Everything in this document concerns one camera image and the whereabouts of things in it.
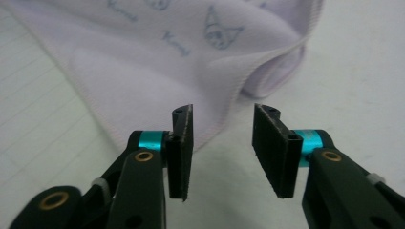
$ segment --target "cat print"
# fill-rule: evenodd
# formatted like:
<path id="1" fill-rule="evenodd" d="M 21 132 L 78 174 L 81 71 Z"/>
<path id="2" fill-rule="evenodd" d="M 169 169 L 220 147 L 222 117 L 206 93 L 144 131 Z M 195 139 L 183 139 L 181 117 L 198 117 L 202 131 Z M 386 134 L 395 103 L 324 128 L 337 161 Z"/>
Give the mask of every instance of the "cat print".
<path id="1" fill-rule="evenodd" d="M 170 0 L 144 0 L 152 9 L 166 10 L 170 4 Z"/>
<path id="2" fill-rule="evenodd" d="M 221 24 L 214 7 L 210 6 L 205 19 L 205 40 L 217 50 L 225 50 L 232 44 L 243 27 L 228 28 Z"/>

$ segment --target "white surface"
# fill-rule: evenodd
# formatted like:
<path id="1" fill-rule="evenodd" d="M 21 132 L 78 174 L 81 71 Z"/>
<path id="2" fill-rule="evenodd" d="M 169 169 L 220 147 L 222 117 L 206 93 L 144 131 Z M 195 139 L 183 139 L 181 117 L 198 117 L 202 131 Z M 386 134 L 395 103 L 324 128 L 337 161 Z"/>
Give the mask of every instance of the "white surface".
<path id="1" fill-rule="evenodd" d="M 326 2 L 298 74 L 266 99 L 241 96 L 226 128 L 195 154 L 190 199 L 167 200 L 168 228 L 307 228 L 301 198 L 308 170 L 300 170 L 295 198 L 275 197 L 250 146 L 254 102 L 279 109 L 290 129 L 328 131 L 342 152 L 405 195 L 405 3 L 390 4 Z M 118 153 L 4 10 L 0 118 L 7 133 L 0 139 L 2 228 L 41 190 L 66 184 L 85 192 Z"/>

